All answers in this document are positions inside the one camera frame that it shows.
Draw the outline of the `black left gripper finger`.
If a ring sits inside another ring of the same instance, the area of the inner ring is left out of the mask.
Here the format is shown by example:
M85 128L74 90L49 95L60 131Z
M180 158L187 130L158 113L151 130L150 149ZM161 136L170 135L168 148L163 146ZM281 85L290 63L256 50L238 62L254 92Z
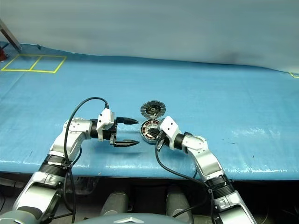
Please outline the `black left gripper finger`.
M110 137L110 141L109 144L113 145L114 147L131 147L134 145L139 144L139 141L136 140L122 140L122 141L118 141L116 139L116 134L112 134Z
M122 123L122 124L125 124L125 125L138 124L138 121L136 119L131 119L131 118L127 118L127 117L117 117L116 122L117 123Z

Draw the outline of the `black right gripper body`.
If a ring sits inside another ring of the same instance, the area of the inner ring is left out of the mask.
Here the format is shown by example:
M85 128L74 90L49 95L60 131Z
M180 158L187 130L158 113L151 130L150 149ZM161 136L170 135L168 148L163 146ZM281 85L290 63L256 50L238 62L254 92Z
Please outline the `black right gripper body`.
M164 131L160 131L157 136L155 151L159 152L164 145L169 146L169 143L170 142L168 137L166 136L166 133Z

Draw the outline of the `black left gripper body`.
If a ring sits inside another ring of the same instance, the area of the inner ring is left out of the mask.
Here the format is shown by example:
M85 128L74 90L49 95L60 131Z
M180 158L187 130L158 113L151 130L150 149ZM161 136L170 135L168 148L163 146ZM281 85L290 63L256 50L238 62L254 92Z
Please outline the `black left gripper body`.
M102 131L103 139L109 140L110 142L116 142L117 134L117 119L114 120L113 124L105 125Z

